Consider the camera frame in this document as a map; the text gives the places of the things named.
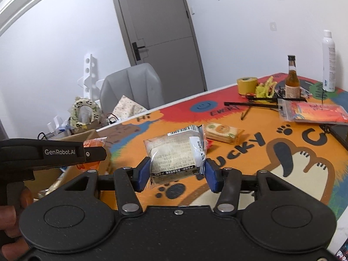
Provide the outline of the person's left hand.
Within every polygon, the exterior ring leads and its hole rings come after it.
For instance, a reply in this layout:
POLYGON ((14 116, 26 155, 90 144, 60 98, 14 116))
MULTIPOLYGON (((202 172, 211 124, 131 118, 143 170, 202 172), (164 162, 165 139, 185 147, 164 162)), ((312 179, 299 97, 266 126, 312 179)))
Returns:
POLYGON ((6 260, 17 260, 29 250, 28 244, 21 236, 18 225, 20 214, 34 202, 32 193, 27 187, 23 188, 19 202, 20 208, 18 211, 13 206, 1 206, 1 230, 9 238, 17 238, 15 242, 1 246, 1 256, 6 260))

